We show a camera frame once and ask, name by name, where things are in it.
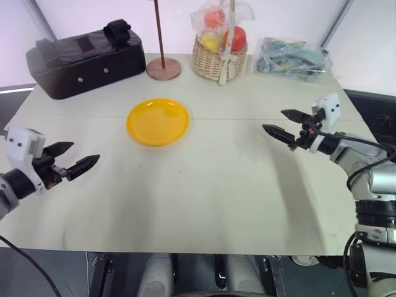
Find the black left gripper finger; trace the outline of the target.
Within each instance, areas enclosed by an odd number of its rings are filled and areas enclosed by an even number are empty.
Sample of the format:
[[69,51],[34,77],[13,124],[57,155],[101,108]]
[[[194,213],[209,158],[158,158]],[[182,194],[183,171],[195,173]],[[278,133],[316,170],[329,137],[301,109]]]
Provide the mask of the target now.
[[79,176],[89,171],[99,160],[100,155],[90,155],[79,161],[66,170],[66,178],[73,181]]
[[73,142],[57,142],[45,147],[45,153],[53,158],[64,154],[74,145]]

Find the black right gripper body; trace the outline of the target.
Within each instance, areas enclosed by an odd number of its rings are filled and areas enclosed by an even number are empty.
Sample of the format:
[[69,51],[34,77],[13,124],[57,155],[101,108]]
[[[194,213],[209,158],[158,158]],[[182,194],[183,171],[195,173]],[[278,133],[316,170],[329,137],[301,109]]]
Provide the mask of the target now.
[[324,109],[319,109],[316,114],[310,115],[310,118],[302,124],[302,128],[299,132],[299,137],[296,139],[295,146],[289,146],[290,149],[295,150],[301,147],[305,150],[311,147],[313,141],[317,137],[317,132],[322,127],[321,121],[325,119]]

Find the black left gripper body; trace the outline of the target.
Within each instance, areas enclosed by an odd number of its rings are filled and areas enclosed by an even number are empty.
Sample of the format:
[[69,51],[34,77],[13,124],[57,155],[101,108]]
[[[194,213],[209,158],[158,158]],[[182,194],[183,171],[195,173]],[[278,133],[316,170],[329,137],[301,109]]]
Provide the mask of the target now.
[[56,148],[45,147],[40,158],[34,158],[32,161],[33,169],[43,181],[46,189],[51,189],[62,182],[66,177],[67,171],[55,164],[55,158],[60,155]]

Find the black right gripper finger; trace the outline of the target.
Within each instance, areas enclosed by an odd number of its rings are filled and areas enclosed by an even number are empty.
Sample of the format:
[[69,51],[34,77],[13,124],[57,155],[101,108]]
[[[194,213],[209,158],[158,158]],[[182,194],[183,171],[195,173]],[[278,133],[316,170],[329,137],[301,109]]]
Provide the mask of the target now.
[[304,123],[310,118],[309,114],[295,109],[281,110],[281,114],[295,123]]
[[283,128],[272,124],[263,124],[262,127],[269,136],[279,140],[280,142],[283,142],[284,144],[287,144],[287,146],[296,145],[295,136]]

